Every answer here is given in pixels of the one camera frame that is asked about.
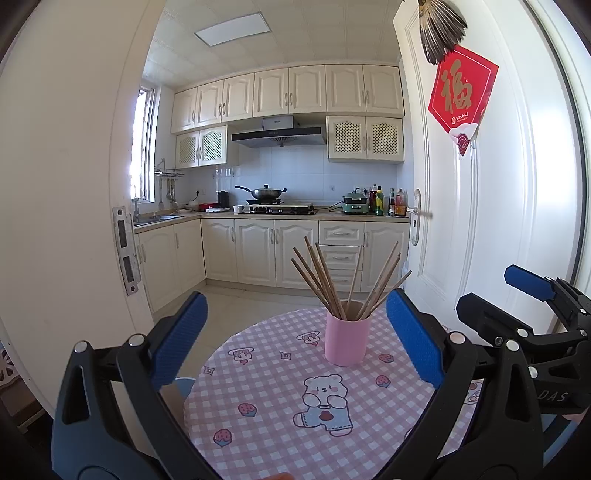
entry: chinese character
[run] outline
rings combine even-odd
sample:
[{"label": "chinese character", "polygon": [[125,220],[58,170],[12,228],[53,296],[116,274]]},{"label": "chinese character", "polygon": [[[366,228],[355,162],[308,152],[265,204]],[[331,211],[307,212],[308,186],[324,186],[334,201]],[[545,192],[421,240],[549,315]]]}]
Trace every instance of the chinese character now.
[{"label": "chinese character", "polygon": [[453,113],[453,105],[456,105],[458,110],[465,110],[470,108],[472,101],[472,85],[470,83],[462,82],[462,72],[458,70],[462,66],[460,60],[455,60],[452,64],[452,68],[449,69],[453,77],[453,98],[452,91],[450,88],[449,73],[447,70],[441,74],[441,81],[443,82],[443,88],[441,90],[441,96],[445,97],[445,110],[446,112]]}]

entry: floor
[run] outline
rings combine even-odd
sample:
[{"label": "floor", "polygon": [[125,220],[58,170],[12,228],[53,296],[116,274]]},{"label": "floor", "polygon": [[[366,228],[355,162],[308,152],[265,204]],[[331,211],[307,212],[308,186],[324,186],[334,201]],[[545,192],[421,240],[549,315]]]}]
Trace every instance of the floor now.
[{"label": "floor", "polygon": [[[197,342],[187,355],[178,377],[196,377],[207,359],[232,335],[280,313],[319,307],[316,297],[275,295],[206,285],[199,288],[207,298],[209,315]],[[154,320],[174,314],[192,290],[154,313]]]}]

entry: wok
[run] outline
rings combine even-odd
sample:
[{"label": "wok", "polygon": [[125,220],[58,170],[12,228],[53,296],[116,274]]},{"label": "wok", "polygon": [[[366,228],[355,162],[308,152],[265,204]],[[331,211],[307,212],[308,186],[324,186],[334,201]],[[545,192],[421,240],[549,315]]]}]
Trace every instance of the wok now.
[{"label": "wok", "polygon": [[251,192],[251,195],[254,198],[256,198],[257,200],[275,200],[275,199],[279,198],[283,192],[287,191],[287,189],[283,189],[283,190],[270,189],[269,185],[265,185],[265,188],[263,188],[263,189],[256,189],[256,190],[247,189],[246,187],[239,187],[238,185],[236,185],[235,188],[241,189],[241,190],[246,190],[247,192]]}]

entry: window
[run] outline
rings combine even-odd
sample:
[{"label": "window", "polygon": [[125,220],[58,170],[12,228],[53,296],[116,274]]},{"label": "window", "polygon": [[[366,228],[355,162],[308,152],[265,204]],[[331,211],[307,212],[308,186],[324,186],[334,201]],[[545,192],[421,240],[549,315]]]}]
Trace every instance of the window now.
[{"label": "window", "polygon": [[154,201],[154,89],[140,87],[135,104],[133,142],[131,146],[131,198]]}]

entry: green cooking appliance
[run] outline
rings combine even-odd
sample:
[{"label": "green cooking appliance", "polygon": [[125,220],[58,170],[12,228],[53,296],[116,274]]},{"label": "green cooking appliance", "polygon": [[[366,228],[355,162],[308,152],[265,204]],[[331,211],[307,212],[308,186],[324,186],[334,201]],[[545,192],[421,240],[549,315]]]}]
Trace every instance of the green cooking appliance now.
[{"label": "green cooking appliance", "polygon": [[343,197],[343,213],[350,215],[367,215],[369,213],[368,200],[359,187]]}]

